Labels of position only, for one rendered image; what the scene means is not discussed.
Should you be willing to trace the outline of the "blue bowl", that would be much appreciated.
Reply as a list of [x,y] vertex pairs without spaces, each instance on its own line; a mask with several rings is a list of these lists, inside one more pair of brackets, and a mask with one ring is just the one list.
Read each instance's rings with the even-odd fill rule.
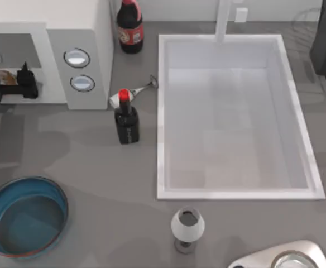
[[0,255],[31,259],[51,250],[63,235],[69,202],[62,187],[41,176],[0,186]]

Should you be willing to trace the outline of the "silver kitchen scale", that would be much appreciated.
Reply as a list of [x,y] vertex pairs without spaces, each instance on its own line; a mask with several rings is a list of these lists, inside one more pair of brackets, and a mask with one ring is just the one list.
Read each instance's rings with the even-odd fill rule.
[[283,243],[256,251],[233,261],[227,268],[270,268],[274,257],[288,250],[300,251],[311,257],[318,265],[318,268],[326,268],[326,256],[324,252],[316,243],[308,240]]

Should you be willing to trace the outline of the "white stemmed glass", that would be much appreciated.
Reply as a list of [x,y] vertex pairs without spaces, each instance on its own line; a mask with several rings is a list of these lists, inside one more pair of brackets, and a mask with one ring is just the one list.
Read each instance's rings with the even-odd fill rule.
[[191,254],[205,231],[205,220],[193,207],[179,209],[171,220],[171,231],[177,252]]

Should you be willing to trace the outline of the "white sink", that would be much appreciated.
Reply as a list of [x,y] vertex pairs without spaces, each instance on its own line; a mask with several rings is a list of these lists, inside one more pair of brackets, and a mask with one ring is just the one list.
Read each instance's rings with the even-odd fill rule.
[[159,36],[157,198],[325,198],[281,35]]

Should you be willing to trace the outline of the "dark cola bottle red label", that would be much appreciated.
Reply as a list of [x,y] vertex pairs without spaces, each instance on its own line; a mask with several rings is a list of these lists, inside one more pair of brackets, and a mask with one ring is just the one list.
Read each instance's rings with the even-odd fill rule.
[[143,17],[137,0],[121,0],[117,13],[118,39],[126,54],[137,54],[143,47]]

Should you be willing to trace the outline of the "tall white tap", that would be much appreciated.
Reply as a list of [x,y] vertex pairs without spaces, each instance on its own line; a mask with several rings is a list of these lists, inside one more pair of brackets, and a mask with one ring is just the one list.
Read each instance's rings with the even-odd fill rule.
[[215,26],[215,39],[218,43],[223,43],[226,28],[228,23],[228,17],[231,7],[232,0],[219,0],[218,10],[217,10],[217,21]]

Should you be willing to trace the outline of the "pale microwave oven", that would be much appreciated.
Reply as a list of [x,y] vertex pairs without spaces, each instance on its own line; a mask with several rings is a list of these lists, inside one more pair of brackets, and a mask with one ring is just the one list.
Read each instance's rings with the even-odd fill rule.
[[[64,61],[64,52],[74,48],[86,51],[90,64],[72,68]],[[16,72],[24,62],[34,73],[37,99],[9,95],[5,104],[67,104],[73,110],[105,110],[113,62],[111,23],[50,24],[44,21],[0,21],[0,69]],[[89,92],[78,92],[70,79],[87,75],[95,81]]]

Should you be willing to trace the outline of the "small microwave knob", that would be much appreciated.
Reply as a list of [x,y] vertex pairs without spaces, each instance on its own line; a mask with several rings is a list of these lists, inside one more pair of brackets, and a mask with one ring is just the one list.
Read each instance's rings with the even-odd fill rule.
[[78,75],[70,79],[70,85],[78,92],[89,92],[94,89],[95,81],[87,75]]

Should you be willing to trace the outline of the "brown bread slice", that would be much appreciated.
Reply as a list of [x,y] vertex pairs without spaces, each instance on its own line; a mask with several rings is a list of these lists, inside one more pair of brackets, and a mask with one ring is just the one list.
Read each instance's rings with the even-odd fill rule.
[[7,70],[0,70],[0,85],[16,85],[16,76]]

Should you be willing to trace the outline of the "white wall socket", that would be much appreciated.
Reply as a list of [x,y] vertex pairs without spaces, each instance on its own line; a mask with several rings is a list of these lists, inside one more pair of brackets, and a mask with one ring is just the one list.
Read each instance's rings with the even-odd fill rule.
[[245,23],[247,21],[247,17],[248,17],[248,8],[245,7],[236,8],[236,15],[234,19],[235,23]]

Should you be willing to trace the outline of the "clear glass dish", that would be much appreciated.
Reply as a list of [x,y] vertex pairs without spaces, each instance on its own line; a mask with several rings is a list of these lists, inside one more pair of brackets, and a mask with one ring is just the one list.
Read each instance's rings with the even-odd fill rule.
[[288,250],[276,255],[270,268],[318,268],[318,265],[308,255],[300,251]]

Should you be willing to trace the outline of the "large microwave knob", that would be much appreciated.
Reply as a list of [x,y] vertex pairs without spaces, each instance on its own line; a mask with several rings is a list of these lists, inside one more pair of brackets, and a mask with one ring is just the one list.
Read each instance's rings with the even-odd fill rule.
[[64,61],[72,68],[84,68],[90,64],[89,54],[79,48],[64,52]]

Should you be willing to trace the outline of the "black bottle red cap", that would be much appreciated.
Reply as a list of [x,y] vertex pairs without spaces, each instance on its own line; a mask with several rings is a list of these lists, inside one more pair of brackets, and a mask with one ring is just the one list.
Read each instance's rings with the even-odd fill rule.
[[132,106],[128,89],[118,92],[119,106],[114,110],[114,120],[121,145],[139,142],[140,129],[137,109]]

